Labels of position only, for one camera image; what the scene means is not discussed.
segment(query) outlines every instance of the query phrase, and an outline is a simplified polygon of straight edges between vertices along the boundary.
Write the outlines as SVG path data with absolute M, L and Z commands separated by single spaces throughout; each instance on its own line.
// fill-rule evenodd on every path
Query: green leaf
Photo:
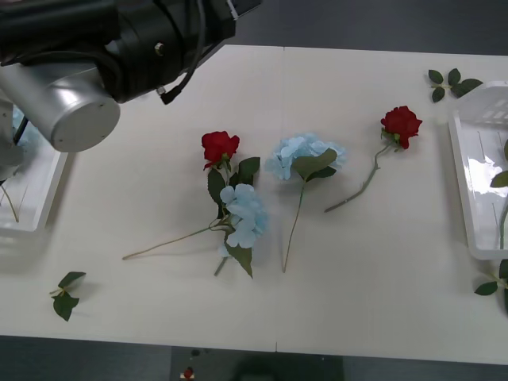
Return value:
M 465 79 L 462 83 L 457 83 L 452 87 L 452 93 L 457 97 L 463 97 L 469 91 L 474 90 L 476 87 L 481 85 L 483 82 L 478 79 Z
M 438 103 L 444 97 L 445 97 L 445 89 L 443 87 L 437 87 L 432 92 L 432 102 L 434 103 Z
M 225 248 L 228 250 L 228 253 L 238 261 L 240 266 L 247 272 L 247 274 L 252 278 L 252 248 L 241 248 L 240 246 L 236 246 L 232 248 L 229 246 L 226 242 L 228 239 L 228 235 L 226 234 L 224 237 L 224 245 Z
M 462 85 L 460 83 L 457 83 L 455 86 L 452 86 L 452 93 L 457 98 L 460 98 L 460 97 L 464 96 L 465 94 L 467 94 L 468 92 L 466 91 L 466 89 L 464 89 L 462 87 Z
M 455 86 L 460 82 L 460 71 L 458 69 L 453 69 L 448 73 L 448 85 Z
M 508 260 L 502 260 L 499 265 L 499 278 L 508 279 Z
M 222 210 L 222 205 L 218 206 L 217 219 L 221 220 L 224 217 L 224 211 Z
M 325 169 L 337 158 L 337 153 L 328 148 L 320 156 L 300 156 L 291 166 L 305 181 L 314 172 Z
M 508 171 L 498 173 L 491 182 L 492 188 L 503 188 L 508 187 Z
M 242 160 L 240 164 L 238 164 L 238 175 L 240 179 L 250 179 L 253 177 L 260 169 L 260 161 L 261 158 L 259 157 L 250 157 Z
M 215 168 L 211 168 L 208 172 L 208 193 L 211 198 L 219 206 L 222 205 L 221 191 L 225 188 L 225 181 L 222 175 Z
M 233 173 L 233 176 L 229 179 L 229 185 L 231 187 L 236 187 L 238 183 L 240 182 L 240 176 L 235 172 Z
M 72 298 L 67 292 L 63 292 L 57 296 L 53 296 L 53 309 L 56 314 L 65 321 L 69 321 L 72 309 L 79 303 L 78 298 Z
M 504 299 L 505 299 L 505 311 L 508 313 L 508 289 L 505 288 L 504 292 Z
M 65 275 L 62 280 L 60 280 L 60 283 L 58 283 L 58 287 L 59 288 L 68 287 L 71 285 L 72 282 L 74 282 L 75 280 L 77 280 L 85 275 L 86 275 L 86 272 L 71 271 L 67 275 Z
M 443 75 L 439 71 L 429 70 L 429 78 L 432 82 L 441 85 L 443 83 Z
M 497 282 L 489 282 L 484 283 L 480 287 L 478 287 L 475 291 L 475 294 L 487 296 L 492 295 L 498 290 L 498 283 Z
M 473 79 L 473 78 L 465 79 L 461 83 L 462 87 L 464 87 L 467 92 L 474 90 L 476 87 L 478 87 L 481 84 L 483 84 L 482 81 L 480 81 L 479 79 Z
M 333 176 L 335 175 L 335 172 L 337 172 L 335 168 L 332 167 L 323 168 L 320 171 L 314 172 L 312 175 L 310 175 L 306 183 L 308 183 L 310 180 L 313 179 L 325 179 L 327 177 Z

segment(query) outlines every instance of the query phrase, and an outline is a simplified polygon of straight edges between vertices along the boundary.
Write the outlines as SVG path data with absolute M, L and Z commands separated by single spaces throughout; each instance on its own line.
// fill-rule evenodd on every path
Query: gray floor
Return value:
M 507 14 L 506 0 L 264 0 L 240 21 L 230 43 L 506 55 Z M 191 360 L 187 348 L 0 337 L 0 381 L 174 381 L 188 366 L 197 381 L 227 381 L 247 358 L 290 370 L 300 361 L 281 354 L 200 353 Z M 323 381 L 508 379 L 507 367 L 478 364 L 328 356 L 302 362 L 313 370 L 307 379 Z M 298 381 L 289 370 L 285 376 Z
M 508 54 L 506 0 L 264 0 L 235 44 Z
M 1 381 L 506 381 L 508 367 L 416 360 L 236 352 L 152 345 L 0 337 Z

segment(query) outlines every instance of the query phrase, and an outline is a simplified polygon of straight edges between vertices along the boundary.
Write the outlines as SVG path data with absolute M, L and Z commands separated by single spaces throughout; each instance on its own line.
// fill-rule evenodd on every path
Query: rose leaf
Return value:
M 242 160 L 238 165 L 238 175 L 240 176 L 240 183 L 252 185 L 254 183 L 254 175 L 260 169 L 259 157 L 250 157 Z
M 217 218 L 222 218 L 222 200 L 221 191 L 225 188 L 225 181 L 222 175 L 215 168 L 211 168 L 208 172 L 208 193 L 210 197 L 219 206 L 219 214 Z

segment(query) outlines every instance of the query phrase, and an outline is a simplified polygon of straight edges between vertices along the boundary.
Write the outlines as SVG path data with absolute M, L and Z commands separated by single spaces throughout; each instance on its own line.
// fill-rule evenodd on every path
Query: white plastic basket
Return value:
M 18 125 L 22 114 L 18 114 L 16 119 L 15 124 Z M 32 233 L 45 227 L 67 159 L 67 153 L 55 151 L 31 123 L 26 127 L 20 146 L 26 152 L 25 162 L 3 184 L 19 215 L 19 223 L 0 190 L 0 236 L 4 237 Z
M 508 139 L 508 82 L 485 83 L 463 96 L 448 125 L 471 254 L 479 260 L 508 258 L 508 221 L 507 249 L 499 248 L 498 228 L 508 187 L 491 188 L 492 178 L 508 170 L 503 151 Z

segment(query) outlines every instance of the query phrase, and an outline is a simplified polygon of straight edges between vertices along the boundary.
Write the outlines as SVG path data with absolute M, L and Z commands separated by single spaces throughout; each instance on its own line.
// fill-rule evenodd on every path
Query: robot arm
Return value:
M 0 0 L 0 90 L 55 149 L 86 150 L 113 131 L 118 103 L 153 90 L 170 103 L 260 3 Z

